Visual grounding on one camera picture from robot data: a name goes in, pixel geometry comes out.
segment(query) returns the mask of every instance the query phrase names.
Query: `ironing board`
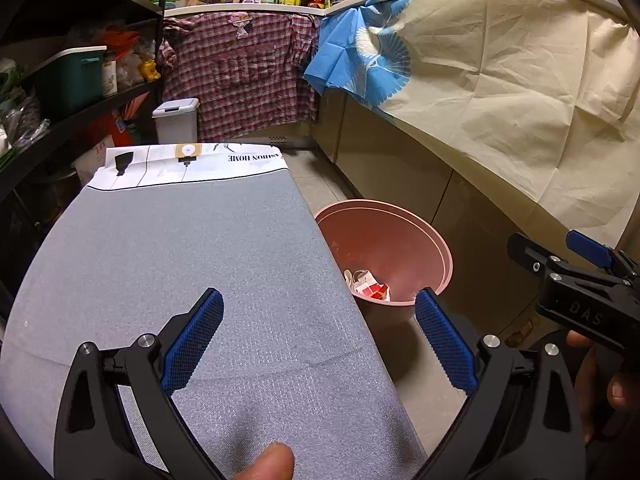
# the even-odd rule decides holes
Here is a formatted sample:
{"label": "ironing board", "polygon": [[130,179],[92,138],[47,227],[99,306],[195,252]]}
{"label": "ironing board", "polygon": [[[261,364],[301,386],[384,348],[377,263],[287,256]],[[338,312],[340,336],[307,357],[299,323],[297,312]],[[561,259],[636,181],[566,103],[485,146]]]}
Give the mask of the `ironing board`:
{"label": "ironing board", "polygon": [[49,472],[78,345],[157,333],[208,286],[225,317],[173,400],[227,477],[273,440],[299,480],[414,475],[424,449],[327,244],[279,150],[248,144],[110,149],[47,236],[8,322],[0,403]]}

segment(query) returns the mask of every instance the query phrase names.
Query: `tiled floor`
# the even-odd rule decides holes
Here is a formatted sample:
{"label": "tiled floor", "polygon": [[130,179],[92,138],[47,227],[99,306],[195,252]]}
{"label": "tiled floor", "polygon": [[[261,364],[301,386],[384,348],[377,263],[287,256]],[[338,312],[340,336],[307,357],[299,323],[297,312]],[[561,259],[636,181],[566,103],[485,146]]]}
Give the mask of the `tiled floor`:
{"label": "tiled floor", "polygon": [[[338,173],[310,151],[284,151],[289,171],[313,213],[354,198]],[[425,451],[431,454],[456,418],[466,395],[447,376],[415,319],[376,342],[398,396]]]}
{"label": "tiled floor", "polygon": [[282,153],[312,213],[334,202],[355,198],[321,155],[307,150],[283,150]]}

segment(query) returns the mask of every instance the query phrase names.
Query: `orange bag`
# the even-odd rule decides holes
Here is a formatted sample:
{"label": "orange bag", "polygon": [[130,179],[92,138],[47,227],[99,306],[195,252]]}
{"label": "orange bag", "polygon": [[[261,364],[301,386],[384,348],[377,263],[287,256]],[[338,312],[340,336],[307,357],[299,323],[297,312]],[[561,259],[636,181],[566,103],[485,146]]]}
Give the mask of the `orange bag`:
{"label": "orange bag", "polygon": [[140,35],[137,32],[108,30],[98,38],[96,44],[106,45],[107,50],[113,50],[115,52],[115,59],[118,60],[133,50],[139,38]]}

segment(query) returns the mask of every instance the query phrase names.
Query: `cabinet door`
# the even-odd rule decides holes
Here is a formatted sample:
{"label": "cabinet door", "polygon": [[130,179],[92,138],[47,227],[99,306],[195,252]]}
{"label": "cabinet door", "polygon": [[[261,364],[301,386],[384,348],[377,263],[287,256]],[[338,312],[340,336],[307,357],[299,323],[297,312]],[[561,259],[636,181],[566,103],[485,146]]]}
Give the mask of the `cabinet door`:
{"label": "cabinet door", "polygon": [[364,198],[399,205],[427,222],[452,173],[417,140],[350,97],[336,164]]}
{"label": "cabinet door", "polygon": [[343,90],[327,88],[320,99],[318,122],[311,130],[314,140],[331,162],[335,162],[346,99]]}
{"label": "cabinet door", "polygon": [[443,302],[471,321],[479,335],[500,334],[538,293],[538,279],[507,256],[507,238],[518,227],[457,173],[433,226],[453,256]]}

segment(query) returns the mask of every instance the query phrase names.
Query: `hand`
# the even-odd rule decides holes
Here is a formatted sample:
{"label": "hand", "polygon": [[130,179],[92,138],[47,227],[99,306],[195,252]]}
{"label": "hand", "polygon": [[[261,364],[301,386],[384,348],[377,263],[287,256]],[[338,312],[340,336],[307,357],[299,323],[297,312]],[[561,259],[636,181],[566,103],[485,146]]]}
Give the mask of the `hand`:
{"label": "hand", "polygon": [[[591,347],[593,341],[571,330],[566,341],[576,348]],[[582,419],[584,443],[593,437],[591,412],[595,404],[596,359],[595,348],[585,355],[580,370],[575,377],[575,395],[578,398],[578,410]],[[640,374],[616,374],[607,387],[609,403],[617,410],[640,410]]]}
{"label": "hand", "polygon": [[293,452],[286,444],[271,442],[247,469],[233,480],[292,480]]}

